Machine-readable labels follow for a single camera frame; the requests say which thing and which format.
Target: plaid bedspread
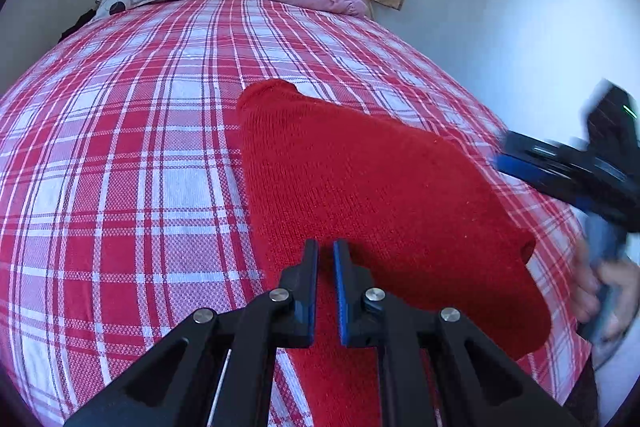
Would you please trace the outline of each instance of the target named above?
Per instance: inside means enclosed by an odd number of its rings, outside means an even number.
[[[492,168],[500,121],[373,22],[185,0],[85,26],[0,101],[0,359],[41,422],[61,424],[194,309],[229,311],[265,290],[235,108],[274,77],[436,132],[479,166],[538,239],[528,267],[553,325],[520,365],[564,402],[589,352],[567,308],[580,228]],[[283,351],[274,381],[271,425],[311,425]]]

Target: red garment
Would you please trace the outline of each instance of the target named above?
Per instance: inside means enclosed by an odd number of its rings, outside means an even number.
[[[315,343],[289,354],[314,424],[378,425],[373,349],[338,339],[331,244],[343,237],[376,285],[426,310],[455,306],[513,359],[550,332],[516,228],[475,166],[437,135],[308,98],[282,80],[238,102],[255,254],[275,287],[303,241],[322,246]]]

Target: red and white checkered blanket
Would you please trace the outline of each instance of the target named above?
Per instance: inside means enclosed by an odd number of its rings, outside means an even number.
[[[553,325],[520,365],[564,402],[588,357],[567,308],[580,228],[492,168],[500,121],[373,22],[185,0],[85,26],[0,101],[0,359],[41,422],[62,423],[194,309],[229,311],[265,289],[236,100],[266,78],[436,132],[479,166],[538,239],[528,267]],[[284,352],[270,422],[312,423]]]

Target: silver bolt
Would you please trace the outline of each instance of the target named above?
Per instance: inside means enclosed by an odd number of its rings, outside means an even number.
[[[269,292],[269,298],[273,302],[286,301],[289,298],[289,292],[284,288],[276,288]]]
[[[193,320],[198,324],[206,324],[213,318],[213,311],[209,308],[200,308],[193,312]]]
[[[440,317],[445,322],[458,322],[460,320],[460,312],[455,308],[444,308],[440,312]]]
[[[384,290],[380,288],[369,288],[366,292],[364,292],[364,296],[369,301],[378,302],[382,301],[385,298],[386,294]]]

